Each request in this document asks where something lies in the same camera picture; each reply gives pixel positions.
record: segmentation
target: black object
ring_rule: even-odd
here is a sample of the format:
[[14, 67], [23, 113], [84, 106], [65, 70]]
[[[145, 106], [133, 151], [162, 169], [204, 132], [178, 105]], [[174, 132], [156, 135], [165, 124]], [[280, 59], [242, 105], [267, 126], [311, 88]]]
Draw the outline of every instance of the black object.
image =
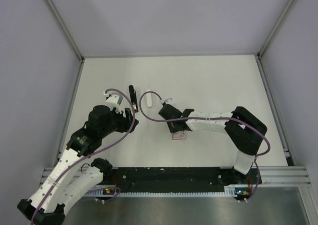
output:
[[[35, 212], [35, 207], [31, 205], [32, 200], [22, 199], [18, 204], [18, 209], [23, 215], [31, 220]], [[35, 225], [61, 225], [65, 219], [64, 206], [57, 205], [53, 213], [44, 213], [43, 209], [40, 209], [34, 217]]]
[[106, 159], [96, 158], [90, 166], [98, 168], [103, 173], [103, 180], [108, 180], [112, 174], [113, 166]]
[[228, 174], [231, 184], [249, 185], [249, 179], [255, 184], [257, 170], [251, 169], [245, 180], [236, 180], [232, 169], [219, 167], [120, 167], [112, 170], [109, 180], [101, 184], [115, 184], [122, 193], [203, 193], [224, 192], [224, 184], [219, 175]]
[[[162, 109], [159, 111], [158, 114], [160, 116], [162, 116], [165, 120], [169, 120], [169, 119], [188, 117], [189, 114], [193, 111], [194, 111], [194, 109], [185, 109], [182, 113], [178, 109], [173, 107], [172, 105], [170, 105], [168, 103], [164, 103]], [[168, 127], [169, 127], [169, 131], [171, 133], [176, 133], [176, 132], [181, 132], [181, 131], [191, 131], [191, 129], [185, 123], [186, 121], [187, 120], [167, 122]]]
[[136, 91], [134, 90], [134, 86], [129, 85], [128, 89], [129, 89], [130, 101], [132, 102], [134, 106], [135, 112], [138, 112], [137, 95], [136, 95]]
[[[267, 127], [244, 107], [236, 107], [232, 113], [232, 118], [240, 119], [257, 129], [263, 135], [266, 134]], [[248, 155], [257, 154], [260, 144], [263, 141], [262, 137], [248, 127], [242, 128], [239, 123], [235, 121], [228, 121], [225, 125], [225, 131], [241, 152]]]
[[[88, 121], [78, 131], [71, 135], [71, 139], [67, 143], [67, 150], [73, 149], [78, 152], [78, 157], [87, 156], [93, 153], [101, 146], [103, 138], [112, 132], [127, 132], [132, 125], [133, 116], [129, 108], [125, 108], [125, 116], [116, 113], [105, 105], [98, 105], [88, 115]], [[133, 129], [138, 125], [139, 121], [136, 119]]]

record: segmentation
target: metal frame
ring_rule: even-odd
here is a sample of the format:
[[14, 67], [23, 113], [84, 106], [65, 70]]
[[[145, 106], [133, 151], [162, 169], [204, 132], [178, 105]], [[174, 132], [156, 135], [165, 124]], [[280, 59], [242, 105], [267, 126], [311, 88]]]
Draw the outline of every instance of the metal frame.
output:
[[[69, 30], [67, 29], [63, 19], [61, 18], [59, 12], [57, 11], [56, 6], [54, 5], [52, 0], [44, 0], [47, 7], [49, 8], [52, 16], [54, 17], [57, 25], [61, 29], [66, 41], [69, 43], [70, 47], [74, 51], [75, 55], [80, 61], [80, 67], [78, 71], [77, 78], [75, 82], [73, 83], [73, 91], [70, 96], [69, 102], [68, 102], [68, 110], [65, 115], [65, 123], [64, 126], [62, 127], [60, 131], [60, 136], [59, 136], [59, 149], [57, 151], [57, 154], [54, 158], [54, 161], [52, 165], [55, 165], [56, 159], [59, 155], [60, 150], [63, 147], [64, 139], [66, 136], [66, 130], [69, 124], [77, 88], [79, 85], [80, 81], [80, 76], [83, 68], [83, 62], [84, 62], [84, 57], [79, 51], [79, 48], [77, 47], [73, 37], [71, 36]], [[270, 83], [268, 81], [268, 76], [266, 73], [266, 68], [262, 64], [262, 57], [266, 53], [268, 47], [270, 46], [271, 42], [274, 40], [275, 36], [279, 32], [280, 28], [284, 24], [289, 12], [291, 11], [292, 7], [295, 5], [297, 0], [288, 0], [287, 4], [285, 5], [283, 11], [281, 12], [279, 18], [277, 19], [276, 24], [273, 26], [271, 32], [269, 33], [266, 41], [264, 42], [262, 48], [260, 49], [259, 53], [257, 56], [255, 56], [259, 72], [261, 75], [261, 78], [263, 80], [263, 84], [267, 93], [267, 97], [269, 100], [269, 104], [274, 116], [274, 120], [279, 132], [279, 136], [282, 141], [282, 145], [284, 147], [285, 154], [288, 155], [289, 152], [293, 157], [293, 152], [292, 149], [288, 147], [288, 139], [287, 136], [284, 132], [284, 126], [281, 120], [281, 116], [278, 110], [278, 107], [276, 106], [275, 103], [275, 98], [273, 95], [273, 91], [270, 87]], [[51, 172], [52, 168], [45, 168], [41, 183], [47, 178], [48, 174]], [[300, 167], [300, 166], [283, 166], [283, 167], [261, 167], [260, 168], [261, 175], [262, 175], [262, 180], [263, 183], [260, 185], [260, 187], [298, 187], [300, 191], [300, 196], [303, 200], [304, 203], [304, 208], [306, 210], [307, 216], [309, 218], [310, 224], [311, 225], [317, 225], [318, 224], [318, 206], [316, 202], [316, 196], [314, 194], [314, 191], [312, 189], [307, 171], [305, 167]]]
[[281, 14], [278, 17], [274, 27], [270, 31], [267, 39], [265, 40], [262, 48], [259, 51], [258, 55], [259, 55], [260, 58], [262, 58], [264, 56], [264, 54], [266, 53], [266, 50], [268, 49], [270, 43], [274, 40], [274, 38], [277, 35], [278, 31], [280, 30], [280, 28], [284, 24], [287, 16], [289, 15], [289, 13], [290, 13], [292, 7], [295, 5], [296, 1], [297, 0], [288, 0], [288, 2], [286, 3], [283, 11], [281, 12]]
[[[41, 182], [43, 184], [47, 177], [50, 175], [54, 168], [44, 168]], [[85, 172], [87, 167], [83, 167], [82, 171]], [[306, 167], [304, 166], [261, 166], [259, 168], [262, 184], [260, 187], [310, 187], [311, 182], [309, 180]], [[82, 172], [78, 170], [74, 175], [71, 183], [78, 179], [82, 175]], [[240, 185], [232, 185], [228, 187], [241, 187]]]
[[135, 55], [110, 55], [110, 56], [85, 56], [85, 59], [110, 59], [110, 58], [141, 58], [141, 57], [179, 57], [179, 56], [219, 56], [219, 55], [255, 55], [255, 52], [246, 52], [246, 53], [223, 53], [223, 54], [135, 54]]
[[44, 0], [45, 4], [47, 5], [49, 11], [51, 12], [53, 18], [55, 19], [58, 27], [60, 28], [61, 32], [63, 33], [66, 41], [68, 42], [68, 44], [70, 45], [71, 49], [74, 51], [74, 53], [76, 54], [77, 58], [79, 59], [79, 61], [82, 63], [84, 58], [82, 56], [82, 54], [80, 53], [79, 48], [77, 47], [73, 37], [71, 36], [69, 30], [67, 29], [63, 19], [61, 18], [61, 15], [59, 14], [55, 4], [53, 3], [52, 0]]
[[66, 137], [66, 132], [69, 126], [69, 122], [70, 122], [70, 118], [71, 118], [71, 114], [72, 114], [72, 110], [73, 110], [73, 106], [74, 106], [74, 101], [75, 101], [75, 97], [76, 97], [76, 93], [78, 91], [78, 87], [79, 87], [79, 83], [80, 83], [80, 76], [83, 70], [83, 66], [84, 66], [85, 60], [83, 60], [79, 66], [79, 70], [76, 76], [76, 79], [74, 80], [73, 84], [72, 84], [72, 93], [71, 96], [68, 100], [68, 109], [66, 111], [65, 116], [63, 117], [63, 121], [64, 124], [59, 132], [59, 140], [58, 140], [58, 145], [56, 146], [56, 153], [53, 157], [53, 161], [51, 163], [52, 166], [55, 166], [56, 163], [58, 162], [59, 156], [62, 153], [62, 149], [63, 149], [63, 144], [64, 144], [64, 140]]

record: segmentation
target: metal floor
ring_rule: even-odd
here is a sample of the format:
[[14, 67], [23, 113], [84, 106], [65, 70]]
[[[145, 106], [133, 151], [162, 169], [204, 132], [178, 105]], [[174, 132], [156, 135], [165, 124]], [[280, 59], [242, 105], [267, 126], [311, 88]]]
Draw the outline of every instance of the metal floor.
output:
[[79, 201], [63, 225], [309, 225], [297, 188], [259, 188], [232, 198], [118, 198]]

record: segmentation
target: grey wall panel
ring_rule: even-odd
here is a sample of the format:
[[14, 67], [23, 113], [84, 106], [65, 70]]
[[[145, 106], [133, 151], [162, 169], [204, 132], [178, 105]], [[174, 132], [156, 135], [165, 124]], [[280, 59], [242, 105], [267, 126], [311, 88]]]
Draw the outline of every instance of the grey wall panel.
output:
[[305, 165], [318, 193], [318, 1], [298, 0], [264, 66], [296, 161]]
[[43, 0], [0, 0], [0, 220], [50, 165], [79, 62]]
[[85, 56], [257, 53], [287, 0], [53, 0]]

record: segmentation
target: enclosure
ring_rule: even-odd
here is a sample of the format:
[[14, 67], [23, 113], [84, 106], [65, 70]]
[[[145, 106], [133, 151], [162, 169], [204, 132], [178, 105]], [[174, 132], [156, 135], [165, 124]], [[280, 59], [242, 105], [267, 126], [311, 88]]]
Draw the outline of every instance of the enclosure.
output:
[[[262, 184], [248, 204], [184, 194], [81, 201], [63, 224], [318, 224], [316, 0], [0, 0], [1, 220], [48, 177], [103, 92], [153, 90], [181, 111], [244, 106], [268, 128]], [[142, 101], [159, 118], [161, 104]], [[114, 167], [232, 167], [229, 137], [186, 132], [136, 113], [103, 152]], [[114, 133], [105, 147], [122, 135]], [[266, 150], [263, 142], [259, 151]]]

